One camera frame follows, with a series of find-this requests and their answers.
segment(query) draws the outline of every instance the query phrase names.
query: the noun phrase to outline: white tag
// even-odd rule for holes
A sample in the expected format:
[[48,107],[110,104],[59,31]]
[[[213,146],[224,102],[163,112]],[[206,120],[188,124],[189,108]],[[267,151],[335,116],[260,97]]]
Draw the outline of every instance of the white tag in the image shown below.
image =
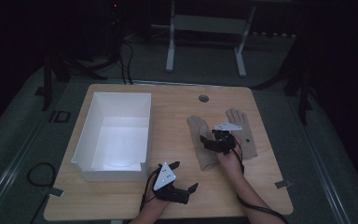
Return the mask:
[[220,130],[220,131],[242,130],[241,126],[235,125],[232,123],[228,123],[227,121],[225,121],[221,124],[214,125],[214,128],[216,130]]
[[170,166],[167,162],[162,164],[161,170],[159,171],[158,178],[156,180],[156,184],[153,187],[154,190],[161,189],[167,184],[173,182],[176,179],[176,175],[171,170]]

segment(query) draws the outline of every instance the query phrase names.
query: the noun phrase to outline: white table leg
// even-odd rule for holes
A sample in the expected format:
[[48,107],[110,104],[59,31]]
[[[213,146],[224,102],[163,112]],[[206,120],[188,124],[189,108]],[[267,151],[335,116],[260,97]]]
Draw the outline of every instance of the white table leg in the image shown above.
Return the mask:
[[240,77],[246,77],[246,70],[245,70],[245,65],[243,64],[242,51],[243,51],[243,47],[245,46],[246,37],[249,34],[249,29],[251,28],[254,14],[255,14],[255,7],[252,7],[248,20],[245,23],[245,26],[243,27],[241,42],[236,48],[234,48],[235,59],[237,61],[238,73]]
[[168,48],[168,56],[167,56],[167,65],[165,69],[167,72],[171,72],[173,70],[173,59],[175,56],[175,1],[171,1],[171,26],[170,26],[170,46]]

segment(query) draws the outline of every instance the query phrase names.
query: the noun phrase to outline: dark background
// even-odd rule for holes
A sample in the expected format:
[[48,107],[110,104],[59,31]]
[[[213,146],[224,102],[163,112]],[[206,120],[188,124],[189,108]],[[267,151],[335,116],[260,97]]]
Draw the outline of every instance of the dark background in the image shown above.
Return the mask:
[[[242,16],[235,8],[243,1],[187,2],[197,7],[178,9]],[[0,1],[0,116],[25,80],[43,65],[47,49],[60,49],[78,59],[102,52],[94,42],[98,24],[117,19],[110,9],[122,21],[120,31],[130,27],[147,35],[149,24],[169,24],[170,1],[118,3],[119,7],[109,8],[111,1]],[[260,3],[251,30],[298,35],[287,62],[310,68],[311,86],[358,172],[358,1]]]

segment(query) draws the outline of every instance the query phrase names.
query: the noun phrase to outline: dark floor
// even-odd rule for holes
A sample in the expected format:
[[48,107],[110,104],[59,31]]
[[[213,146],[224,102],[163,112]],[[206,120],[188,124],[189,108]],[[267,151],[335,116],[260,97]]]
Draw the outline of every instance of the dark floor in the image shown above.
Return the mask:
[[[248,76],[238,76],[233,43],[179,40],[174,69],[165,71],[168,43],[165,33],[156,32],[150,42],[136,35],[126,38],[133,49],[131,77],[134,84],[195,84],[250,87],[278,74],[294,39],[284,36],[251,35],[243,58]],[[131,49],[122,47],[124,63]],[[42,161],[59,169],[76,117],[87,88],[92,83],[122,83],[119,64],[99,72],[107,81],[90,79],[73,72],[69,83],[54,81],[54,96],[48,111],[42,112],[43,98],[35,96],[43,85],[43,69],[32,75],[0,118],[0,178],[10,166],[18,171],[7,185],[0,185],[0,223],[48,223],[43,219],[41,188],[27,182],[29,170]],[[308,125],[299,121],[298,95],[283,94],[287,80],[262,91],[254,91],[255,100],[266,126],[277,162],[288,188],[293,214],[290,223],[358,223],[358,175],[330,120],[309,97],[313,108],[307,112]],[[48,122],[53,110],[71,112],[67,123]],[[17,164],[10,164],[17,156]],[[49,181],[49,173],[37,178]],[[161,220],[158,223],[243,223],[238,218]],[[63,223],[109,223],[109,220]]]

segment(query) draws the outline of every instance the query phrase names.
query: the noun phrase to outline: human arm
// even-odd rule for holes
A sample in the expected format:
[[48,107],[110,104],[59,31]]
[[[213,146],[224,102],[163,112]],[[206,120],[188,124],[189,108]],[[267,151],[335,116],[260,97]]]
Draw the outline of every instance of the human arm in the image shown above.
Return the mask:
[[143,206],[139,215],[133,219],[130,224],[153,224],[155,223],[161,214],[164,212],[165,208],[170,204],[170,202],[162,201],[156,198],[152,188],[147,186],[145,194],[145,202],[142,202]]
[[157,198],[152,199],[150,202],[145,203],[144,208],[141,210],[139,215],[130,222],[130,224],[155,223],[169,204],[169,202],[165,202]]
[[[238,143],[234,148],[237,154],[241,153],[240,145]],[[252,188],[246,178],[243,176],[241,171],[241,165],[239,163],[238,157],[235,155],[234,151],[224,155],[222,153],[215,153],[216,158],[219,160],[223,169],[226,171],[227,177],[237,192],[238,196],[246,203],[270,209],[269,206],[264,202],[264,200],[257,194],[257,192]],[[252,224],[257,223],[284,223],[279,217],[273,216],[272,214],[257,211],[246,206],[243,207],[246,215],[248,216]]]

